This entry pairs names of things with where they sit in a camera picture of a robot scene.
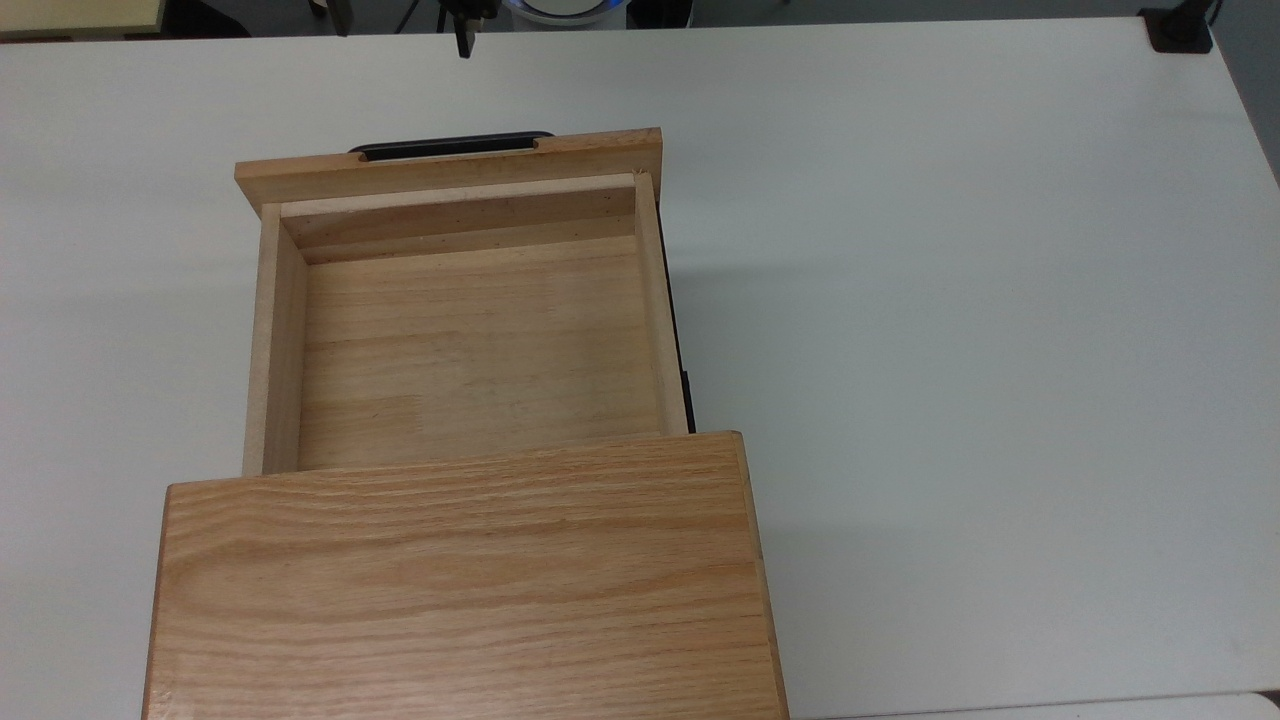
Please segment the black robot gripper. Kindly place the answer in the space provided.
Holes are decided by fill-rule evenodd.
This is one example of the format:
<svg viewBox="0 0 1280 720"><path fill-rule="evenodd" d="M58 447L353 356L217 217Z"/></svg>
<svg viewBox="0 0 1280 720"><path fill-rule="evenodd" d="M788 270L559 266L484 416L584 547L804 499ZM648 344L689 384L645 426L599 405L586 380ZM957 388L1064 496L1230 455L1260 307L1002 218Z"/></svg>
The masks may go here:
<svg viewBox="0 0 1280 720"><path fill-rule="evenodd" d="M438 23L447 17L454 20L454 38L461 58L470 59L474 54L474 23L495 19L500 8L497 0L440 0L436 15Z"/></svg>

